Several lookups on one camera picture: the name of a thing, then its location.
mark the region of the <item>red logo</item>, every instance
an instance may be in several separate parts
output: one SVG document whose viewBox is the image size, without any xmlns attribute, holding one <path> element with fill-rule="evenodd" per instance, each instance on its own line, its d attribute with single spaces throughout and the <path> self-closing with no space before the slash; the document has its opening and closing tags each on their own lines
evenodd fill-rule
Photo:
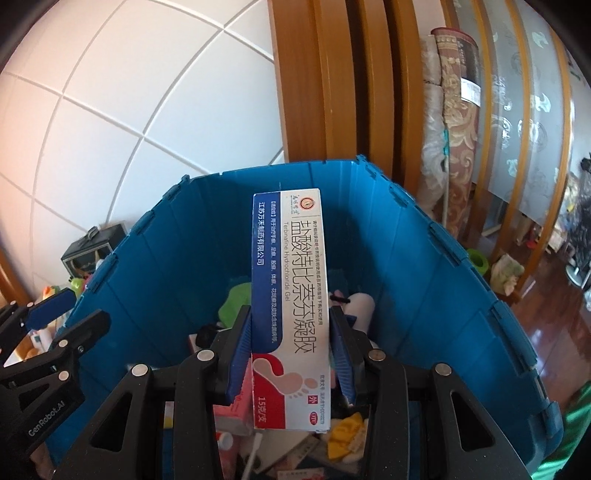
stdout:
<svg viewBox="0 0 591 480">
<path fill-rule="evenodd" d="M 314 199 L 310 197 L 304 197 L 300 200 L 300 207 L 304 210 L 310 210 L 314 206 Z"/>
</svg>

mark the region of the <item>blue gripper pad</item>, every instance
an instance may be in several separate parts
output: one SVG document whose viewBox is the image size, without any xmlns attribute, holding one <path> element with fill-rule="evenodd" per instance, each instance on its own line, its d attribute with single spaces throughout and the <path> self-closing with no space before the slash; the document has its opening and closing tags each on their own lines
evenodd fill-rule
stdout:
<svg viewBox="0 0 591 480">
<path fill-rule="evenodd" d="M 28 330 L 41 330 L 76 304 L 76 294 L 69 288 L 59 291 L 29 310 L 25 325 Z"/>
<path fill-rule="evenodd" d="M 226 401 L 228 405 L 234 402 L 234 398 L 240 393 L 244 381 L 244 373 L 248 360 L 251 357 L 251 333 L 252 333 L 252 314 L 248 313 L 246 320 L 242 324 L 240 337 L 234 355 L 230 361 L 228 372 L 228 386 L 226 388 Z"/>
<path fill-rule="evenodd" d="M 340 325 L 330 312 L 330 348 L 335 362 L 335 373 L 339 379 L 341 392 L 349 403 L 355 404 L 357 392 L 355 390 L 355 372 L 349 358 L 345 339 Z"/>
</svg>

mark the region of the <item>blue stripe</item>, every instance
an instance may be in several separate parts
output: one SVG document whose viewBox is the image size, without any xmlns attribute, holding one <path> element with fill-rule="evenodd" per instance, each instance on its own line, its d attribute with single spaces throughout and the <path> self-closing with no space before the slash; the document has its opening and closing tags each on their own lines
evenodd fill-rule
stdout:
<svg viewBox="0 0 591 480">
<path fill-rule="evenodd" d="M 273 352 L 281 339 L 281 193 L 259 193 L 252 202 L 252 352 Z"/>
</svg>

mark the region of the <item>cardboard box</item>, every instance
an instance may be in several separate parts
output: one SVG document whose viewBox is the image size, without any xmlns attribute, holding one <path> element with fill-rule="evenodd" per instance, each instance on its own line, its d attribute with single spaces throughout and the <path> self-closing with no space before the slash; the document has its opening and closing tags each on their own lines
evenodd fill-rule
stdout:
<svg viewBox="0 0 591 480">
<path fill-rule="evenodd" d="M 325 432 L 329 299 L 320 191 L 256 194 L 252 231 L 255 428 Z"/>
</svg>

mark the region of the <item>green fabric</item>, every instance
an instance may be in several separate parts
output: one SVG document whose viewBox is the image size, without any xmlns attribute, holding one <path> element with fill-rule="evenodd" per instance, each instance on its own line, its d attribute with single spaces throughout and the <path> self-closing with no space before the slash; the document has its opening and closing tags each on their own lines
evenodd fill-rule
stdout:
<svg viewBox="0 0 591 480">
<path fill-rule="evenodd" d="M 251 304 L 251 284 L 250 282 L 241 283 L 230 289 L 228 298 L 224 304 L 217 311 L 217 315 L 220 318 L 220 322 L 224 324 L 226 328 L 232 328 L 238 312 L 242 305 Z"/>
<path fill-rule="evenodd" d="M 531 475 L 533 480 L 552 480 L 568 461 L 591 424 L 591 382 L 579 390 L 578 399 L 564 414 L 564 437 L 556 451 Z"/>
</svg>

